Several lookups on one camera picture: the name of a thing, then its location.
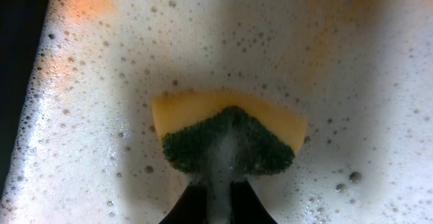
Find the green yellow sponge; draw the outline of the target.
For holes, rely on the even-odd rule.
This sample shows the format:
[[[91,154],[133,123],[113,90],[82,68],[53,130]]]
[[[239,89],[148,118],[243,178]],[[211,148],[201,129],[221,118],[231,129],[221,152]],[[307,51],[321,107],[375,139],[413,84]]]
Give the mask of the green yellow sponge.
[[[289,169],[306,136],[306,118],[235,91],[161,95],[152,117],[166,161],[186,174],[219,166],[238,175]]]

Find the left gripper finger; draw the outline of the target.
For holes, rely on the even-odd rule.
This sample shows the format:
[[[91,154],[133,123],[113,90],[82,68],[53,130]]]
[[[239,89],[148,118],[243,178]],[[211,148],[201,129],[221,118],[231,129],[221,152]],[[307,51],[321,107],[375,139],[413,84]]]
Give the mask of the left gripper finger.
[[[189,184],[160,224],[276,224],[249,181],[232,181],[216,188]]]

